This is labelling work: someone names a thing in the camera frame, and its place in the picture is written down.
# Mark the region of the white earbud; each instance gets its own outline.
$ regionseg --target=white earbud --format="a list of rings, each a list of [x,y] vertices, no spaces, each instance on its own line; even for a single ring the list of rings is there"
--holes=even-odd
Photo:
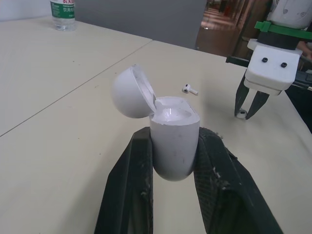
[[[194,94],[194,95],[198,95],[198,91],[194,90],[191,88],[190,84],[186,84],[183,88],[182,88],[182,92],[188,94],[189,92]]]

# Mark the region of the plastic bottle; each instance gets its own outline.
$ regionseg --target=plastic bottle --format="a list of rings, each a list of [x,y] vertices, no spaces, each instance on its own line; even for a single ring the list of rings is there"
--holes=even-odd
[[[75,0],[50,0],[55,28],[60,31],[74,31]]]

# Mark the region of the case lid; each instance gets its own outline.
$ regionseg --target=case lid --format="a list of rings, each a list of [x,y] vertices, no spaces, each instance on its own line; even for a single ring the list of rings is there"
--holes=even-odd
[[[156,111],[155,93],[140,66],[133,65],[114,80],[112,99],[125,116],[143,118]]]

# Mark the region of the green bracket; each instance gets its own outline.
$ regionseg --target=green bracket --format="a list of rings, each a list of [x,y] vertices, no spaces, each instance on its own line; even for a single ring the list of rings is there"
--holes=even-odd
[[[302,38],[302,39],[312,39],[312,33],[307,32],[300,29],[293,29],[287,28],[283,26],[274,25],[271,22],[264,21],[264,22],[257,22],[255,24],[255,28],[259,29],[261,32],[273,32],[283,35],[292,36],[295,38]]]

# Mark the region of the white table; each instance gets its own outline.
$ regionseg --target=white table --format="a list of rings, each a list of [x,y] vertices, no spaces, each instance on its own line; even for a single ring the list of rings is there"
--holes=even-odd
[[[114,77],[135,63],[158,97],[187,98],[201,126],[224,137],[285,234],[312,230],[312,136],[286,94],[237,119],[243,68],[152,41],[0,138],[0,233],[93,232],[110,170],[132,134],[149,124],[124,117],[110,99]],[[199,96],[182,93],[186,83]],[[205,233],[193,175],[168,182],[154,173],[154,233]]]
[[[0,23],[0,136],[151,40],[51,17]]]

